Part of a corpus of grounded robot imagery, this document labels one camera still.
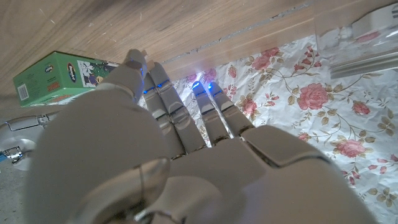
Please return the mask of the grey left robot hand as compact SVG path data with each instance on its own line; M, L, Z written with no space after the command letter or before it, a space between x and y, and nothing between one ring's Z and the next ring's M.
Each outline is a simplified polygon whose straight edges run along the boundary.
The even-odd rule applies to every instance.
M207 141L161 64L130 50L40 136L26 222L376 222L318 149L253 126L216 83L193 92Z

